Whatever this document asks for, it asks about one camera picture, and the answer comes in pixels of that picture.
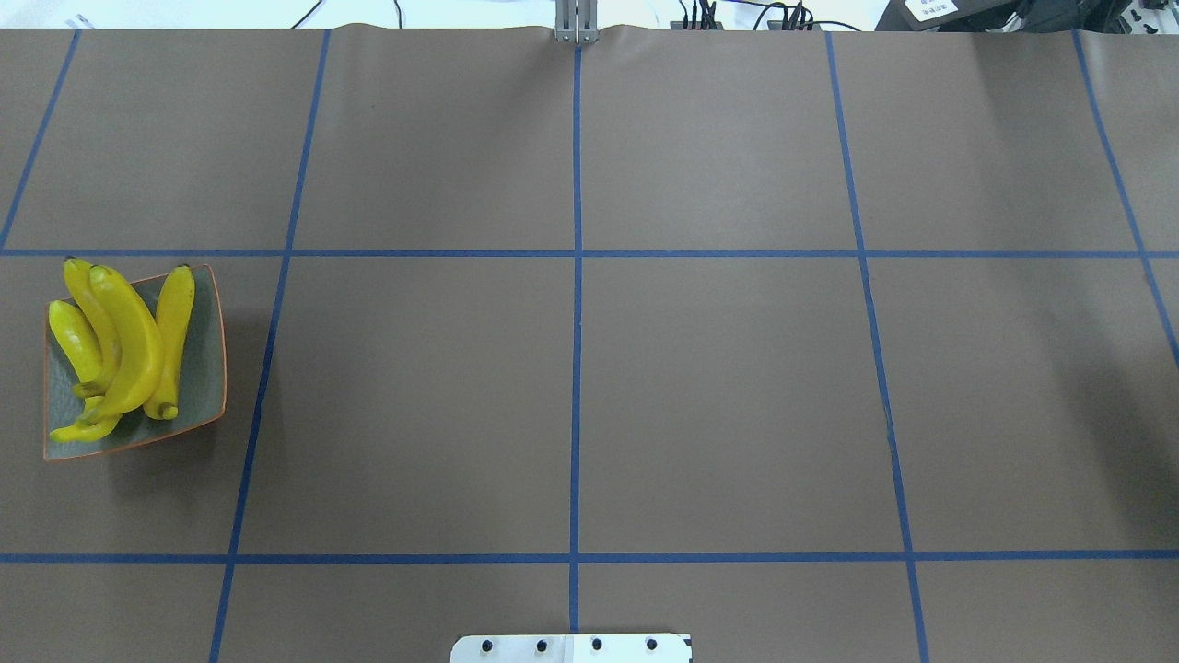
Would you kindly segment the grey square plate orange rim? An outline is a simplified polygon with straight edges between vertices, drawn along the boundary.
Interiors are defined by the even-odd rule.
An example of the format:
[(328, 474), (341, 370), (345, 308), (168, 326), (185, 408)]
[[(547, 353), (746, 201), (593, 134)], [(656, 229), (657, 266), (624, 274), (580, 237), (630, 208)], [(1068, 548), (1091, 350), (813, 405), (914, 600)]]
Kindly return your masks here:
[[(143, 406), (121, 415), (108, 436), (98, 442), (53, 442), (48, 433), (62, 425), (74, 424), (83, 412), (101, 402), (103, 394), (83, 398), (75, 395), (75, 370), (55, 343), (48, 326), (48, 306), (45, 327), (45, 372), (42, 372), (42, 458), (48, 462), (103, 457), (119, 449), (141, 448), (169, 436), (213, 424), (228, 402), (228, 366), (225, 366), (225, 327), (215, 270), (208, 264), (193, 268), (195, 306), (182, 357), (180, 414), (174, 420), (159, 421), (147, 418)], [(156, 315), (157, 298), (166, 275), (130, 282)]]

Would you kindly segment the aluminium frame post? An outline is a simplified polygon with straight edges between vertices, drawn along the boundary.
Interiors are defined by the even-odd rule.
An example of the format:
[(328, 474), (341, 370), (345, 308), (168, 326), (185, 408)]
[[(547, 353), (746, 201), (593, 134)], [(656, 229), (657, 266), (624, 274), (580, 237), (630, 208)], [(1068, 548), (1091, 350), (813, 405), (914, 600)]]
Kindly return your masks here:
[(554, 40), (582, 46), (599, 38), (597, 0), (556, 0), (554, 4)]

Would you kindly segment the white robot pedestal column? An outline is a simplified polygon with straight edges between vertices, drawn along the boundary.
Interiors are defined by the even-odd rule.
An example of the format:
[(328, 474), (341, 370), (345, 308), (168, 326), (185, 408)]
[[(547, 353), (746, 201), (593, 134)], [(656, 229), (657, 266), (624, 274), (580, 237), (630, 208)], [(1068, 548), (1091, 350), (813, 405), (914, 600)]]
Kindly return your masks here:
[(692, 662), (687, 634), (486, 634), (455, 642), (450, 662)]

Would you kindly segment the black box white label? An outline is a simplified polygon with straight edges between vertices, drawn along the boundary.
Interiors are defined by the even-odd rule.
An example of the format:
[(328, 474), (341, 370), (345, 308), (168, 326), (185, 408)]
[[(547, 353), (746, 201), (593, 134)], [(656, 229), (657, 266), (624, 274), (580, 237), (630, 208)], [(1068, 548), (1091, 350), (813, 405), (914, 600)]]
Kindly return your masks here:
[(940, 26), (977, 14), (1005, 11), (1003, 20), (1019, 1), (889, 1), (877, 21), (876, 32), (929, 32)]

